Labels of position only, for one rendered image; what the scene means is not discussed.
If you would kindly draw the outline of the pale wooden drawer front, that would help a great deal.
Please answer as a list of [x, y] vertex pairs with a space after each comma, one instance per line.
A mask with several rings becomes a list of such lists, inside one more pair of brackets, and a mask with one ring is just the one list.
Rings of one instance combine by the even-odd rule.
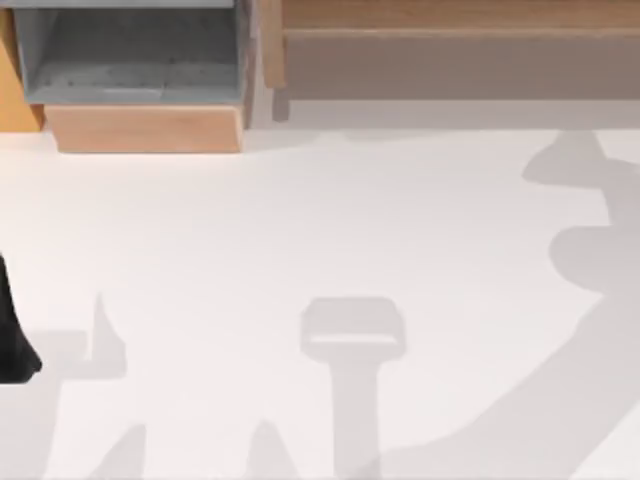
[[52, 105], [44, 108], [65, 153], [237, 153], [238, 105]]

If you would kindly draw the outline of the wooden open shelf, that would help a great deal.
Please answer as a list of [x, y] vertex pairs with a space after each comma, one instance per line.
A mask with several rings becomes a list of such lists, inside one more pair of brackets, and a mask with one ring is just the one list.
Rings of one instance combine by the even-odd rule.
[[274, 113], [310, 102], [640, 105], [640, 0], [256, 0]]

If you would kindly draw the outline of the pulled-out grey pierced drawer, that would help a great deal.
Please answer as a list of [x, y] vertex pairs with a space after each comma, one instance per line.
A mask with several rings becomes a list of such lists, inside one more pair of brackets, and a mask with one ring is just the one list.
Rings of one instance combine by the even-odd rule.
[[244, 97], [247, 0], [0, 0], [26, 100], [225, 105]]

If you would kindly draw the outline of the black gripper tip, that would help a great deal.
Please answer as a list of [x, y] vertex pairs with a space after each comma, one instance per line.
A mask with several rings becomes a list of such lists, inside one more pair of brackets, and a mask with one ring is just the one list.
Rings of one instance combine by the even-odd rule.
[[0, 384], [24, 384], [42, 370], [42, 360], [24, 334], [0, 254]]

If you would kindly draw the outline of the wooden cupboard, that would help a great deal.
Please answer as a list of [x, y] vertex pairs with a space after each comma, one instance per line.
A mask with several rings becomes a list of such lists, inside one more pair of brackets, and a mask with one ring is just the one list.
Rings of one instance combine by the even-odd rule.
[[0, 8], [0, 133], [36, 133], [44, 126], [41, 105], [26, 102], [13, 13]]

